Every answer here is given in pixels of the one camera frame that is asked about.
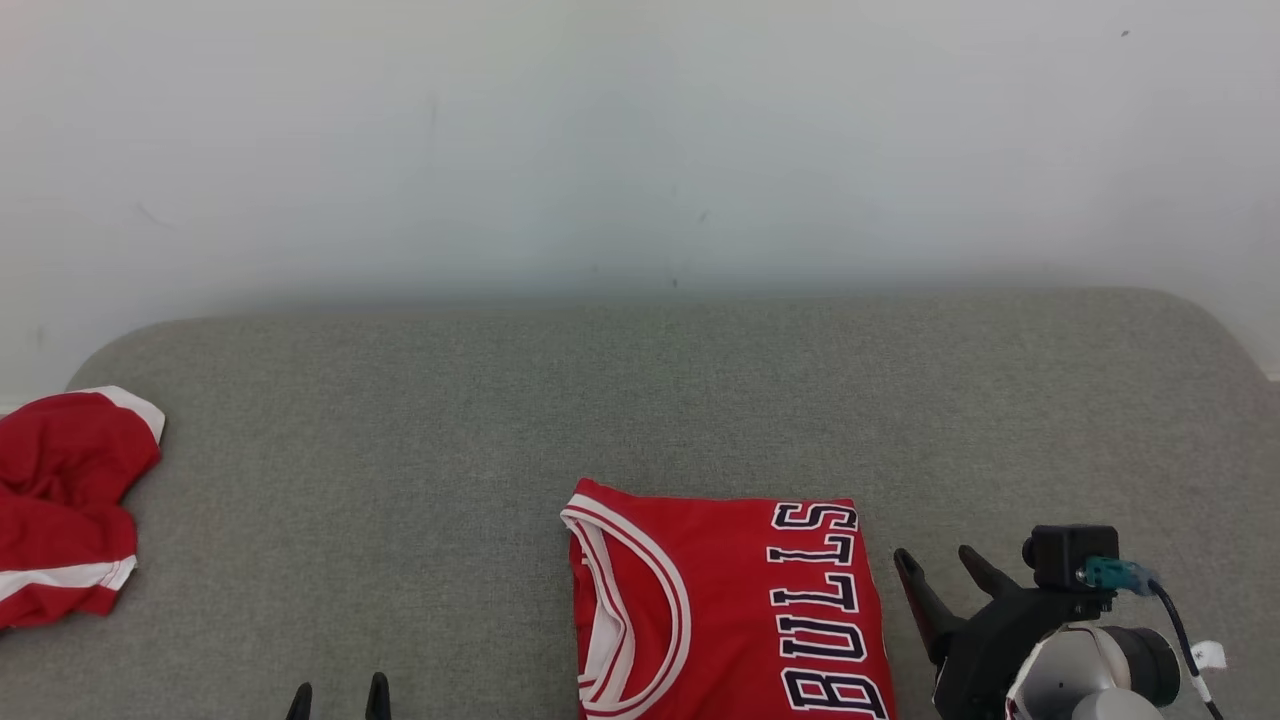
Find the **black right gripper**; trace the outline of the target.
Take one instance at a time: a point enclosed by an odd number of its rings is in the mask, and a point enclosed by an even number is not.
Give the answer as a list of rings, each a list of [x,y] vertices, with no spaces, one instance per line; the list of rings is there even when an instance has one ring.
[[[1004,719],[1006,696],[1033,648],[1060,626],[1112,609],[1112,591],[1021,588],[969,544],[957,556],[992,600],[972,618],[952,612],[905,550],[893,565],[929,661],[937,666],[933,706],[942,719]]]

